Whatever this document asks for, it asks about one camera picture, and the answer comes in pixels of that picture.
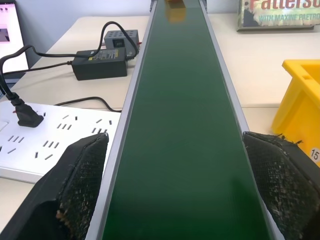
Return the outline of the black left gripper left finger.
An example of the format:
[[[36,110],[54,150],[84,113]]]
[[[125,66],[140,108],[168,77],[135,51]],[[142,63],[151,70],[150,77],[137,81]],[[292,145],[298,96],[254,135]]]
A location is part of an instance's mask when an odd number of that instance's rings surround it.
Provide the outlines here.
[[[85,240],[108,143],[108,134],[98,133],[69,145],[33,186],[0,233],[0,240]]]

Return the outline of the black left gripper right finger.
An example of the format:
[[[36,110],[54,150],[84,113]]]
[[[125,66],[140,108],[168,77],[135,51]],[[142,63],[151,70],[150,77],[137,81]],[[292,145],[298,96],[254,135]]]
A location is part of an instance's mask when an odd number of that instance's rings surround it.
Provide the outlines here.
[[[285,240],[320,240],[320,167],[301,141],[251,131],[242,136],[258,191]]]

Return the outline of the green conveyor belt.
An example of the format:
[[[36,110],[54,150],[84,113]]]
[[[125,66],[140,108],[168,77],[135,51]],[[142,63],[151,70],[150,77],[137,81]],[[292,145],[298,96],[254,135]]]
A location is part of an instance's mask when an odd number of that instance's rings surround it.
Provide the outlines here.
[[[156,0],[85,240],[278,240],[201,0]]]

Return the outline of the white power strip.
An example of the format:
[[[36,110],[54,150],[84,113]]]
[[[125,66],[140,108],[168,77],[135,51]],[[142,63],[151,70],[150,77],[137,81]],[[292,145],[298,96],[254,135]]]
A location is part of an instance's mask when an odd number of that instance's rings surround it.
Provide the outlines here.
[[[82,138],[108,134],[112,146],[120,113],[30,104],[43,116],[39,126],[18,125],[15,108],[0,102],[0,178],[36,183],[53,168],[66,148]]]

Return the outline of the black power plug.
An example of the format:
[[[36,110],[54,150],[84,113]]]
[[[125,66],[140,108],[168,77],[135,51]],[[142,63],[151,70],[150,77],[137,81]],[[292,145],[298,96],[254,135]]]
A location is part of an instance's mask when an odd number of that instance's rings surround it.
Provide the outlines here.
[[[36,128],[44,120],[42,115],[38,115],[32,107],[27,105],[15,92],[11,95],[6,94],[6,98],[15,107],[19,126]]]

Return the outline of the yellow plastic bin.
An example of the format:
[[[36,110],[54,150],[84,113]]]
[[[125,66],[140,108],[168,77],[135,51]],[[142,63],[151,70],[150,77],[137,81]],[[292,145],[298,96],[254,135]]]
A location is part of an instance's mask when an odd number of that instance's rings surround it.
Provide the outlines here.
[[[320,167],[320,59],[285,60],[291,81],[271,130],[282,135]]]

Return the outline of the black power adapter brick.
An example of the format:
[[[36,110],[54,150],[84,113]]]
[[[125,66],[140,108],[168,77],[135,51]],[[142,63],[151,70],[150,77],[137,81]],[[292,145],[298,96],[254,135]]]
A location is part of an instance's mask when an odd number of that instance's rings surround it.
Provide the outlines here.
[[[128,75],[126,49],[124,47],[101,49],[91,57],[76,57],[71,67],[78,81],[126,77]]]

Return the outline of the grey speed controller box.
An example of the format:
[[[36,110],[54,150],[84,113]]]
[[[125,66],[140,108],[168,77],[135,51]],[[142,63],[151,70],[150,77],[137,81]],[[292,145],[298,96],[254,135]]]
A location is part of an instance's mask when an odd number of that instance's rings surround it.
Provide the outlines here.
[[[128,36],[139,48],[139,34],[137,29],[131,29],[125,31]],[[104,36],[104,43],[107,49],[114,48],[126,48],[127,51],[132,52],[134,50],[133,45],[125,37],[121,30],[110,30]]]

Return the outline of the computer monitor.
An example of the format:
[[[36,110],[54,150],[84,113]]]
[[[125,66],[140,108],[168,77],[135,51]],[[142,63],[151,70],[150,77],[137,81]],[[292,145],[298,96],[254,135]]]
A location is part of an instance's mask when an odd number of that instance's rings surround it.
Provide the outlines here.
[[[0,59],[24,46],[15,0],[0,0]],[[28,69],[26,53],[6,60],[3,72]]]

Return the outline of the book with green cover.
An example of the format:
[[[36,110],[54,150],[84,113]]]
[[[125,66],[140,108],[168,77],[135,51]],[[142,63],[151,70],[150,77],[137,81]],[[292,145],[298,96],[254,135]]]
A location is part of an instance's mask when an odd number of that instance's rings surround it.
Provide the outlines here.
[[[320,0],[239,0],[239,30],[312,28],[320,25]]]

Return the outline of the yellow block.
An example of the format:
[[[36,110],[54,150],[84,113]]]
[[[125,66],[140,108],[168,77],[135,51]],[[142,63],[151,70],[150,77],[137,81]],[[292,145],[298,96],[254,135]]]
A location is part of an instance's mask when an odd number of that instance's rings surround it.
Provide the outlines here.
[[[186,18],[186,6],[183,0],[164,0],[165,15],[170,23],[183,22]]]

